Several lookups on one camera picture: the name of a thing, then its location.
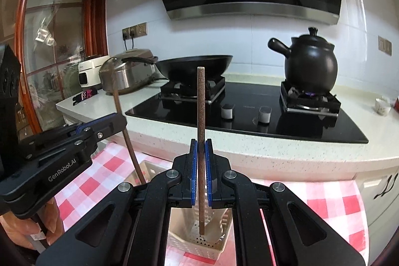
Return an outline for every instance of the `electrical outlet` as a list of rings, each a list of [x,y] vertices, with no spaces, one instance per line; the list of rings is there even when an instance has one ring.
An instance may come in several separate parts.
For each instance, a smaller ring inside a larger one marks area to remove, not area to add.
[[[147,23],[140,23],[131,26],[130,32],[133,32],[134,38],[147,35]]]
[[[386,53],[388,56],[392,56],[392,42],[378,36],[378,50]]]
[[[129,28],[129,27],[124,28],[124,29],[122,30],[122,38],[125,39],[125,40],[128,40],[128,39],[131,38],[131,37],[130,37],[130,28]]]

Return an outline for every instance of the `drawer handle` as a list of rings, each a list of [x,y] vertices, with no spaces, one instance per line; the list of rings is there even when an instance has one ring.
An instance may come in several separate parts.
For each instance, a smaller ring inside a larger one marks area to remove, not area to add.
[[[392,188],[394,188],[395,181],[396,181],[397,177],[398,177],[398,174],[395,175],[394,182],[392,183],[391,188],[389,190],[387,190],[385,193],[382,193],[381,197],[384,196],[386,193],[388,193]]]
[[[394,188],[395,181],[396,181],[397,177],[398,177],[398,174],[395,175],[395,177],[394,177],[394,182],[392,183],[391,188],[390,188],[389,190],[387,190],[388,185],[390,184],[390,181],[391,181],[391,179],[392,179],[392,175],[389,176],[389,178],[388,178],[388,180],[387,180],[387,184],[386,184],[384,190],[383,190],[380,194],[377,194],[377,195],[374,197],[374,200],[375,200],[378,196],[381,196],[381,197],[382,197],[382,196],[384,196],[386,193],[390,192],[391,189]]]

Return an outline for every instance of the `wok handle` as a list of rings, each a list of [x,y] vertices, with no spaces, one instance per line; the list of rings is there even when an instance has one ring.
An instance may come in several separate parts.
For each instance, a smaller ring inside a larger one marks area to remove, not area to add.
[[[152,59],[140,58],[140,57],[122,58],[122,62],[142,62],[146,64],[155,64],[157,61],[158,57],[153,57]]]

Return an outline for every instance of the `black ceramic teapot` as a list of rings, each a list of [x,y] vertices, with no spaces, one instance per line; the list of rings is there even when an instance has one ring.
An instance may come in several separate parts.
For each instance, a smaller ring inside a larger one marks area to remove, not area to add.
[[[309,34],[291,38],[289,48],[280,40],[271,38],[267,46],[285,56],[285,77],[298,89],[316,94],[328,93],[335,84],[338,62],[334,45],[317,36],[315,27]]]

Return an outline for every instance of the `power cord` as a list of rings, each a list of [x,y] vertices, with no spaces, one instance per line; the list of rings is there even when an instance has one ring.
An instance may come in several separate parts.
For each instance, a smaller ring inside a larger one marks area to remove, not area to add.
[[[130,29],[130,37],[132,38],[132,50],[134,49],[134,30],[131,28]]]
[[[127,39],[127,37],[128,37],[128,35],[125,34],[125,32],[123,31],[123,32],[122,32],[122,38],[123,38],[123,42],[125,43],[125,49],[126,49],[126,51],[127,51],[127,46],[126,46],[126,39]]]

